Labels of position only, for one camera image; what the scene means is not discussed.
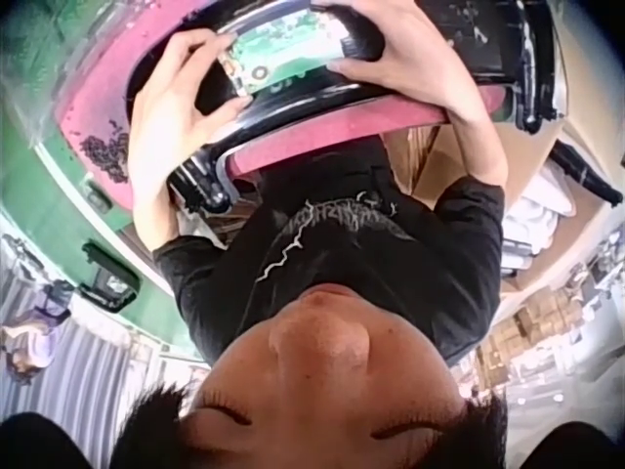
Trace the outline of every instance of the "sleeve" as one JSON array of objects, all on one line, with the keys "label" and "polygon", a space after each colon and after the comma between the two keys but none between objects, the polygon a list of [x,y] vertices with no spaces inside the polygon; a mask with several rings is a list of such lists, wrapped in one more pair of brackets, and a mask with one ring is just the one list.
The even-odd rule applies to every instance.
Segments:
[{"label": "sleeve", "polygon": [[211,304],[210,276],[224,252],[205,237],[183,235],[152,253],[156,267],[172,288],[191,338],[202,353],[202,311]]},{"label": "sleeve", "polygon": [[505,195],[501,187],[466,176],[445,190],[435,214],[447,226],[454,276],[466,301],[447,318],[445,355],[457,362],[486,335],[499,307],[502,221]]}]

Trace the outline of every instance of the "man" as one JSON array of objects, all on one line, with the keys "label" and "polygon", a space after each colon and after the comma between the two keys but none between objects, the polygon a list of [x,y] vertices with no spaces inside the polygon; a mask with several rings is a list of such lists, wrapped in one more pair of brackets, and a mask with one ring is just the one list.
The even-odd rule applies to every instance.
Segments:
[{"label": "man", "polygon": [[468,175],[430,211],[400,193],[380,140],[363,139],[264,171],[264,203],[227,252],[180,236],[168,175],[249,99],[201,115],[199,84],[234,37],[176,34],[136,99],[128,170],[137,232],[213,367],[182,419],[181,392],[138,403],[111,467],[504,465],[505,405],[461,399],[448,366],[498,305],[505,153],[412,0],[332,3],[374,21],[386,50],[329,68],[444,107]]},{"label": "man", "polygon": [[[6,370],[20,385],[32,379],[54,359],[59,344],[59,327],[71,316],[67,308],[74,287],[65,280],[54,280],[37,292],[34,307],[0,325],[0,347],[6,353]],[[5,342],[26,335],[25,347],[9,352]]]}]

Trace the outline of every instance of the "eye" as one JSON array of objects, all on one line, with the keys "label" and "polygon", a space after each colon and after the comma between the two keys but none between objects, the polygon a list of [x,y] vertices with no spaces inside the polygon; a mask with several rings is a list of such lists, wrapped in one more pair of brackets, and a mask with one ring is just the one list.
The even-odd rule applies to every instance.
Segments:
[{"label": "eye", "polygon": [[444,431],[442,425],[435,422],[423,421],[420,419],[406,419],[406,421],[402,423],[394,423],[393,425],[384,427],[381,430],[371,432],[371,438],[373,438],[374,440],[387,440],[389,438],[396,437],[397,435],[400,435],[402,433],[422,428],[427,428],[438,432]]},{"label": "eye", "polygon": [[232,405],[228,400],[224,398],[224,395],[218,392],[211,392],[202,397],[202,407],[212,408],[223,415],[230,418],[234,423],[242,426],[249,426],[252,421],[249,417],[242,412],[240,407]]},{"label": "eye", "polygon": [[232,419],[232,421],[238,425],[243,425],[245,427],[252,424],[252,421],[247,418],[245,415],[237,412],[236,410],[232,410],[225,405],[204,405],[204,408],[212,408],[218,412],[221,412],[223,415],[228,416]]}]

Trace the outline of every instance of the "shelf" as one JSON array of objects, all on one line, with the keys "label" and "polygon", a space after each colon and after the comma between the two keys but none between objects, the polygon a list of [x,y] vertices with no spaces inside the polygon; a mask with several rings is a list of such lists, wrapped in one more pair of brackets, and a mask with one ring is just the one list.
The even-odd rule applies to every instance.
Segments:
[{"label": "shelf", "polygon": [[589,234],[597,225],[595,222],[603,217],[602,208],[606,206],[603,200],[570,179],[567,183],[577,213],[573,217],[560,217],[551,247],[534,258],[531,268],[517,274],[513,285],[518,290],[534,290],[537,285],[545,285],[581,260],[580,251],[588,244]]},{"label": "shelf", "polygon": [[[543,165],[552,150],[564,122],[544,122],[540,132],[529,135],[512,123],[495,124],[508,157],[508,184],[505,188],[506,206],[515,203]],[[433,207],[445,188],[466,174],[458,142],[450,125],[438,132],[434,148],[417,183],[414,196]]]}]

